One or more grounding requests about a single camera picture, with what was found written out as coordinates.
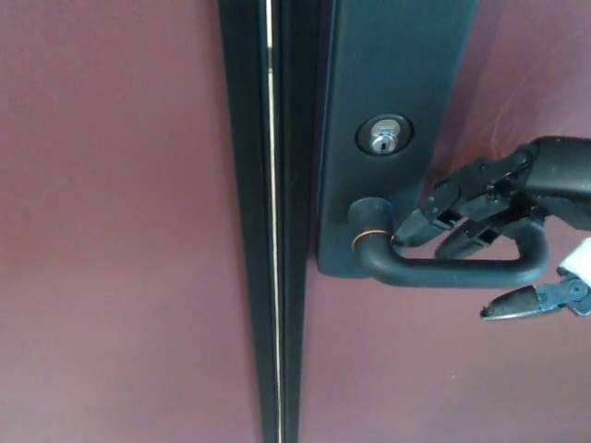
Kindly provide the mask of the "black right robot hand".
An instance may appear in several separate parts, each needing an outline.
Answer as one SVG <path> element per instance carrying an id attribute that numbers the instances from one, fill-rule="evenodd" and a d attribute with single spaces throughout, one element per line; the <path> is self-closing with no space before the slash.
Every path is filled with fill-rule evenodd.
<path id="1" fill-rule="evenodd" d="M 549 217 L 590 229 L 589 140 L 537 138 L 437 183 L 396 231 L 387 249 L 387 280 L 408 287 L 504 288 L 480 313 L 489 321 L 564 308 L 586 316 L 590 284 L 582 272 L 562 264 L 558 282 L 535 283 L 548 264 Z"/>

